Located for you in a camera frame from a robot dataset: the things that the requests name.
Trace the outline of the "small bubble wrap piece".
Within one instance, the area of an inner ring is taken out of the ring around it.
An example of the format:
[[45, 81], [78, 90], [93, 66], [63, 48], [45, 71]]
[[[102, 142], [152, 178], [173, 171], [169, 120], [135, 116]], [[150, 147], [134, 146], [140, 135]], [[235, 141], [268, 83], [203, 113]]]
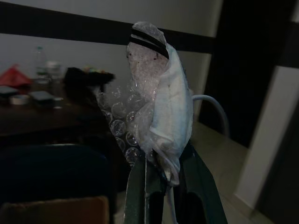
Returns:
[[138, 86], [132, 80], [125, 86], [109, 83], [104, 90], [94, 91], [110, 131], [131, 167], [141, 155], [158, 167], [150, 135], [156, 90], [156, 83]]

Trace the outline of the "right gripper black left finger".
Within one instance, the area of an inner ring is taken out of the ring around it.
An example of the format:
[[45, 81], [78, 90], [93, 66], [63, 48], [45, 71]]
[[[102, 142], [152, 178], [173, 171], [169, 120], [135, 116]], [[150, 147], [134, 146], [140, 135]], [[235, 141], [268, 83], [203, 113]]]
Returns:
[[125, 224], [162, 224], [167, 185], [163, 170], [141, 152], [128, 177]]

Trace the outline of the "dark office chair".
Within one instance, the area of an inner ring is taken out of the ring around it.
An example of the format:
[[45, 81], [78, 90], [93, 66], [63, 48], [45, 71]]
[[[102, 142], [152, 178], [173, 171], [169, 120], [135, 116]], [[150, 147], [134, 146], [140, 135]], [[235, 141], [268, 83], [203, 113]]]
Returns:
[[81, 145], [35, 145], [0, 151], [4, 203], [106, 196], [113, 199], [108, 161]]

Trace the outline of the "brown cardboard box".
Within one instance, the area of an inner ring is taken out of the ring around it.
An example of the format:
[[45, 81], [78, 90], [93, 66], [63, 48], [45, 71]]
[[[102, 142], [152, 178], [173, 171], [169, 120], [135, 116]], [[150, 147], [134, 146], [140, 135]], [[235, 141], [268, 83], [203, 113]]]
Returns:
[[105, 196], [4, 203], [0, 224], [109, 224]]

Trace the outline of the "black case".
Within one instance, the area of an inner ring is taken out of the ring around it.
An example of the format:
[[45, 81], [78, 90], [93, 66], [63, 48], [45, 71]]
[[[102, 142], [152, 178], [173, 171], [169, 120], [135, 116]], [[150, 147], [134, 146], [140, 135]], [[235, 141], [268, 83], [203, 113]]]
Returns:
[[52, 103], [54, 101], [54, 96], [46, 91], [32, 91], [29, 96], [40, 104]]

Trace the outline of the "red cloth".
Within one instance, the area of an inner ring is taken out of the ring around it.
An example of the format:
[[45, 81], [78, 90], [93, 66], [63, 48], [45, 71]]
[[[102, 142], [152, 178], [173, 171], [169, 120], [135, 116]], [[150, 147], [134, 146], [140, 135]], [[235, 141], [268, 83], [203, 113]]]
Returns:
[[20, 87], [31, 85], [32, 81], [18, 70], [15, 64], [0, 75], [0, 86]]

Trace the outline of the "black bag with coloured top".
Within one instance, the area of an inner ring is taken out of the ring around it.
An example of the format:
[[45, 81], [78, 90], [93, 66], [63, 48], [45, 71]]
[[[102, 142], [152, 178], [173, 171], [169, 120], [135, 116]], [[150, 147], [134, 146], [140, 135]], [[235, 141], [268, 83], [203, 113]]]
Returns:
[[64, 91], [68, 98], [90, 97], [94, 89], [105, 91], [105, 85], [113, 81], [114, 74], [109, 72], [85, 72], [79, 68], [69, 67], [63, 78]]

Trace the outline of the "clear glass jar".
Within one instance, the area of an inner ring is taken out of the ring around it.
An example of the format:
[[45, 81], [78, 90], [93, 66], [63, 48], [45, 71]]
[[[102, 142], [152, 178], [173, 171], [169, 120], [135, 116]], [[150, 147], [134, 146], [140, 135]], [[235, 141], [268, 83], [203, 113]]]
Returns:
[[47, 61], [47, 73], [51, 81], [59, 81], [61, 78], [61, 64], [56, 61]]

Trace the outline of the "white face mask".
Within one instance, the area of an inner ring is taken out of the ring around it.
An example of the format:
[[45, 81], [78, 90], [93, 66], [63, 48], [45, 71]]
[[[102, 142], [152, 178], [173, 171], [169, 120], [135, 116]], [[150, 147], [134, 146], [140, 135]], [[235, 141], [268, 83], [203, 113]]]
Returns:
[[178, 224], [179, 159], [192, 134], [193, 101], [203, 99], [212, 102], [222, 117], [224, 127], [228, 126], [228, 120], [214, 98], [190, 93], [176, 50], [168, 44], [167, 51], [169, 61], [166, 71], [160, 76], [149, 133], [158, 165], [168, 182], [165, 197], [171, 208], [172, 220]]

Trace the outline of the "clear plastic bottle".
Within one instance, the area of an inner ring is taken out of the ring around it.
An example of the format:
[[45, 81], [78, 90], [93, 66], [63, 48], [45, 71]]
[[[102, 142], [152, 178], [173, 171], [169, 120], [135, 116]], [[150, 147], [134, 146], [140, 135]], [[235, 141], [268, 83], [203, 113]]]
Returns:
[[43, 47], [38, 46], [35, 52], [35, 69], [36, 69], [36, 81], [39, 84], [47, 84], [49, 82], [49, 78], [47, 75], [46, 69], [46, 54], [44, 52]]

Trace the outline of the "dark wood table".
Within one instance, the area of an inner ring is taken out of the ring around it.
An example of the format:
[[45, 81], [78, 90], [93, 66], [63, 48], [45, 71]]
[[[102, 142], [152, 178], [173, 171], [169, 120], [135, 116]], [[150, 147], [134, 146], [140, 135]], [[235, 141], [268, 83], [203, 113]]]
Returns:
[[60, 83], [62, 100], [12, 105], [0, 93], [0, 149], [43, 143], [81, 142], [88, 136], [110, 136], [108, 122], [87, 87]]

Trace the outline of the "white tape roll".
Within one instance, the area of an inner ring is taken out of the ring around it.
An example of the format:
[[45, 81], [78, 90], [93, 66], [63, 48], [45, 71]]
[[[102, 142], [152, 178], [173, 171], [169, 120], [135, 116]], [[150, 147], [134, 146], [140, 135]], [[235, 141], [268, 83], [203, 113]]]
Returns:
[[28, 95], [14, 95], [9, 98], [10, 104], [12, 105], [26, 105], [29, 103], [30, 96]]

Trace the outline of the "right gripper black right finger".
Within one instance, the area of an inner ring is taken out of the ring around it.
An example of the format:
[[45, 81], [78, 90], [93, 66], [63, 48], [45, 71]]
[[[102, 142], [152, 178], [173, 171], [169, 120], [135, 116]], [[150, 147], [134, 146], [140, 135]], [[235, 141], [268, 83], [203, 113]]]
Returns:
[[228, 224], [213, 175], [190, 142], [179, 161], [178, 224]]

